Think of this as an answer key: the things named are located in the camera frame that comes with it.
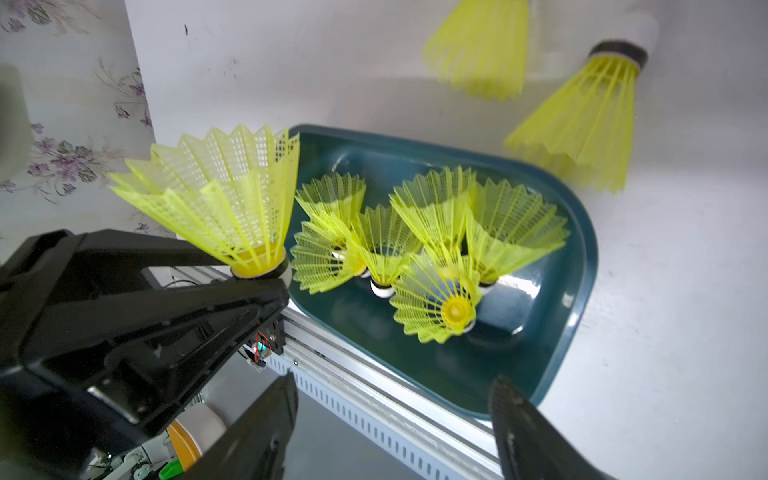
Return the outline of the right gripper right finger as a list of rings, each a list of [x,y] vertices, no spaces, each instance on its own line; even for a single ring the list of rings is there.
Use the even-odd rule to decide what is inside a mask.
[[[506,479],[608,479],[504,376],[494,379],[489,413]]]

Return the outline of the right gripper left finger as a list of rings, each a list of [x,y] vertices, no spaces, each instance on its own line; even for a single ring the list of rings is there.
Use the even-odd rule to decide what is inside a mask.
[[[182,479],[282,479],[298,412],[294,375],[277,378]]]

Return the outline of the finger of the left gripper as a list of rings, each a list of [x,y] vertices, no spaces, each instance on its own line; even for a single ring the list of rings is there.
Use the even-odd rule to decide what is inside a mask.
[[[1,266],[1,310],[157,289],[151,267],[219,265],[194,245],[119,230],[56,230],[25,240]]]
[[[287,305],[279,280],[106,294],[1,291],[1,455],[82,462],[158,435]]]

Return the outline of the yellow shuttlecock pile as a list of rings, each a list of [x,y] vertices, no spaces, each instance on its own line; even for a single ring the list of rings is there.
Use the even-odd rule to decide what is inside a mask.
[[[505,138],[505,149],[565,182],[621,192],[631,162],[636,83],[659,33],[647,11],[621,17],[578,72]]]
[[[236,276],[265,277],[286,266],[300,147],[299,135],[269,126],[213,128],[126,160],[111,189]]]
[[[362,246],[351,231],[327,233],[320,225],[305,221],[294,239],[290,249],[293,278],[310,294],[335,289],[367,271]]]

